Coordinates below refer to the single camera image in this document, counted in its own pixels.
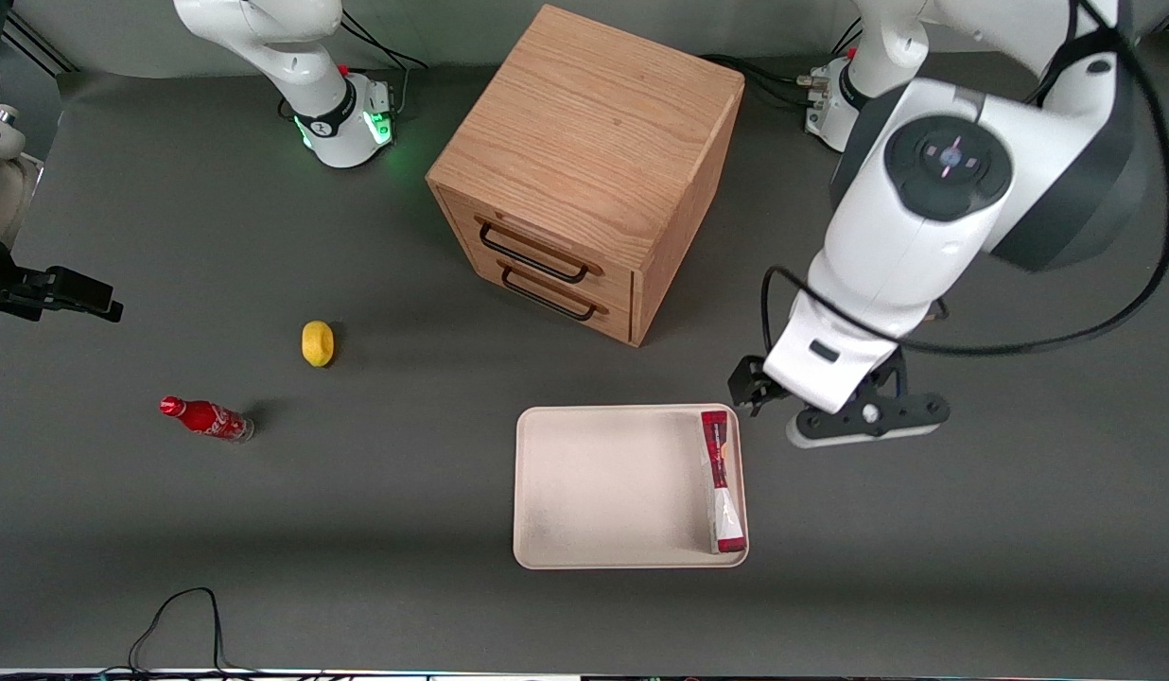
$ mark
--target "wooden drawer cabinet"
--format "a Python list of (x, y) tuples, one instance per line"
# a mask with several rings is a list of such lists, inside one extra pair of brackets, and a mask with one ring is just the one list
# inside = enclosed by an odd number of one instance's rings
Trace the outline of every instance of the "wooden drawer cabinet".
[(426, 181), (480, 277), (639, 346), (741, 92), (739, 72), (542, 6)]

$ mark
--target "gray wall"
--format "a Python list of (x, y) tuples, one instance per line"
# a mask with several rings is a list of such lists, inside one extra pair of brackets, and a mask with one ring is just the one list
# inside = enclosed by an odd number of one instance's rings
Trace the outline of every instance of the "gray wall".
[[(499, 63), (542, 0), (344, 0), (383, 43), (433, 63)], [(689, 53), (739, 56), (825, 51), (853, 21), (849, 0), (556, 0)], [(1151, 25), (1169, 0), (1136, 0)], [(138, 77), (251, 72), (238, 57), (192, 36), (171, 0), (18, 0), (18, 12), (88, 70)], [(931, 29), (935, 51), (975, 43)], [(338, 61), (379, 64), (378, 53), (339, 32), (325, 42)]]

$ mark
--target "wooden cabinet top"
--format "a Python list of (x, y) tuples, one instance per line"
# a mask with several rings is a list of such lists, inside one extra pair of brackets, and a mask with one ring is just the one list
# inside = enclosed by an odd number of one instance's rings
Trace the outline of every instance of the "wooden cabinet top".
[(639, 269), (741, 91), (739, 72), (545, 5), (429, 181)]

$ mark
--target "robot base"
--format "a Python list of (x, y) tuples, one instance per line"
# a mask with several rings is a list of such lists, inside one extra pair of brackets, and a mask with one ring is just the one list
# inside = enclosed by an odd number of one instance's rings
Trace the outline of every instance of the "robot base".
[(346, 81), (355, 90), (355, 107), (333, 137), (318, 137), (295, 121), (304, 144), (326, 167), (360, 167), (394, 139), (387, 83), (369, 81), (361, 74), (350, 74)]
[(812, 77), (825, 77), (828, 83), (821, 90), (810, 91), (809, 98), (817, 107), (809, 109), (804, 130), (823, 139), (824, 144), (837, 152), (844, 152), (850, 131), (858, 121), (858, 109), (844, 99), (838, 86), (841, 70), (849, 63), (848, 57), (836, 57), (830, 63), (810, 70)]
[(802, 435), (800, 432), (800, 423), (796, 419), (790, 419), (787, 424), (787, 439), (790, 440), (793, 445), (802, 450), (812, 450), (815, 447), (830, 447), (831, 445), (852, 445), (853, 443), (874, 443), (876, 440), (891, 440), (893, 437), (913, 437), (915, 435), (929, 435), (934, 432), (942, 425), (940, 423), (934, 423), (934, 425), (918, 425), (914, 428), (899, 428), (899, 430), (888, 430), (878, 437), (873, 435), (839, 435), (836, 437), (819, 437), (812, 440), (810, 437)]

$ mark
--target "gray table surface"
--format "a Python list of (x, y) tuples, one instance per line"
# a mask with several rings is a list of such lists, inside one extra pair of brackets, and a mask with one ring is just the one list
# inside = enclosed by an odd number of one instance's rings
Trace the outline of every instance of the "gray table surface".
[[(931, 62), (1030, 83), (1002, 57)], [(307, 155), (264, 78), (74, 83), (18, 257), (109, 280), (126, 319), (0, 319), (0, 667), (118, 663), (203, 584), (255, 667), (1169, 679), (1169, 280), (1091, 345), (913, 356), (914, 389), (954, 409), (920, 439), (800, 451), (796, 405), (745, 418), (739, 569), (519, 568), (521, 410), (727, 401), (761, 272), (821, 245), (836, 154), (749, 98), (636, 350), (477, 279), (456, 245), (423, 174), (489, 77), (414, 74), (397, 146), (351, 172)], [(1155, 185), (1105, 256), (1043, 276), (983, 258), (919, 336), (1111, 314), (1156, 259)], [(312, 319), (339, 328), (330, 370), (299, 356)], [(261, 433), (188, 435), (166, 394)], [(146, 661), (208, 663), (208, 618), (179, 603)]]

